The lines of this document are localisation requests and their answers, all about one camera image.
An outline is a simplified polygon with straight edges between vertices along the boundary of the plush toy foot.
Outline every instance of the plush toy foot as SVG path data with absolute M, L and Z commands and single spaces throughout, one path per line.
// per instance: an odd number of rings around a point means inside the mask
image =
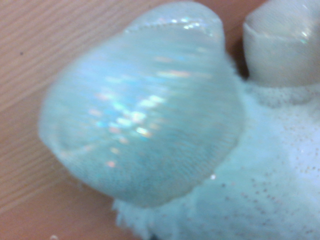
M 320 1 L 271 0 L 244 23 L 250 79 L 265 87 L 320 82 Z

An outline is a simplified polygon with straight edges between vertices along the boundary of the wood grain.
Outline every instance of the wood grain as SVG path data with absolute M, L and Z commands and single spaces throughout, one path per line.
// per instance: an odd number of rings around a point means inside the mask
M 0 1 L 0 239 L 129 240 L 112 199 L 73 179 L 37 136 L 41 101 L 68 63 L 170 0 Z M 200 0 L 246 74 L 245 16 L 264 0 Z

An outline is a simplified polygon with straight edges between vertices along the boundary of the glittery fabric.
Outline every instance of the glittery fabric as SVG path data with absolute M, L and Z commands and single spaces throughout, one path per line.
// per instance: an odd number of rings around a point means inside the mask
M 79 59 L 41 115 L 41 139 L 71 173 L 141 207 L 202 183 L 243 126 L 224 39 L 182 20 L 125 32 Z

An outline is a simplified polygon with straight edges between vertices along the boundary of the plush toy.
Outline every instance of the plush toy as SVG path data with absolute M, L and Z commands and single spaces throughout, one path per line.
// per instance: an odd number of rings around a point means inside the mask
M 320 1 L 265 3 L 244 49 L 248 80 L 214 12 L 159 6 L 61 74 L 39 135 L 144 240 L 319 240 Z

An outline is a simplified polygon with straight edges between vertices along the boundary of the plush toy paw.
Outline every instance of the plush toy paw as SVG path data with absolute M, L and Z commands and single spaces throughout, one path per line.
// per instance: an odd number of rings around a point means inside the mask
M 251 13 L 244 81 L 214 12 L 157 7 L 61 74 L 39 135 L 144 240 L 316 240 L 319 22 L 318 0 Z

